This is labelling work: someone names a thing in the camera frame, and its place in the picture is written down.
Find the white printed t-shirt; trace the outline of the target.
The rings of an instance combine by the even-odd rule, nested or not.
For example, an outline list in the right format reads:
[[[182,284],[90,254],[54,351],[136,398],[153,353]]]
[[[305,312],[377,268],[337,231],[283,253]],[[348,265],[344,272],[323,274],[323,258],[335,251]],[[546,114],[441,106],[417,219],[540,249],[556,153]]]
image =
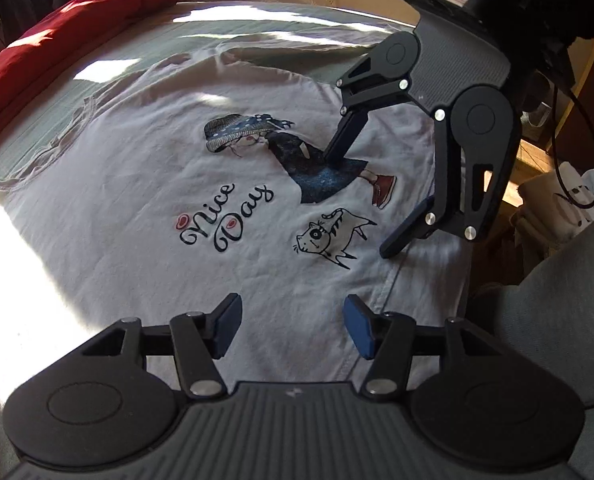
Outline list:
[[[470,249],[436,233],[379,245],[431,190],[433,125],[372,114],[341,166],[322,166],[340,95],[245,58],[179,53],[103,84],[0,179],[0,396],[121,318],[165,324],[242,296],[219,370],[239,380],[359,380],[350,294],[438,325]]]

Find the red duvet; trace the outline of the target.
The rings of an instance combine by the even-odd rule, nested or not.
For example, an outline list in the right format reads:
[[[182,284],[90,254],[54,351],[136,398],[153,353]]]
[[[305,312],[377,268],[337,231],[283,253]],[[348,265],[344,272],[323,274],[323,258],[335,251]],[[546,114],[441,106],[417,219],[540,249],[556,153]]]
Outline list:
[[[30,100],[113,32],[180,0],[72,0],[0,52],[0,134]]]

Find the green plaid bed blanket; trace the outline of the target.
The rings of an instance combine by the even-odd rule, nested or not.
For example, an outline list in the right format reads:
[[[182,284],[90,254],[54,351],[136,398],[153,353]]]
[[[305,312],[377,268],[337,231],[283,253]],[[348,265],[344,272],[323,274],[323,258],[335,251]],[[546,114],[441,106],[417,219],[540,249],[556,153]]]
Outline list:
[[[0,115],[0,179],[57,136],[97,88],[171,55],[243,49],[249,60],[332,82],[372,44],[415,22],[295,3],[178,3],[92,44],[12,103]]]

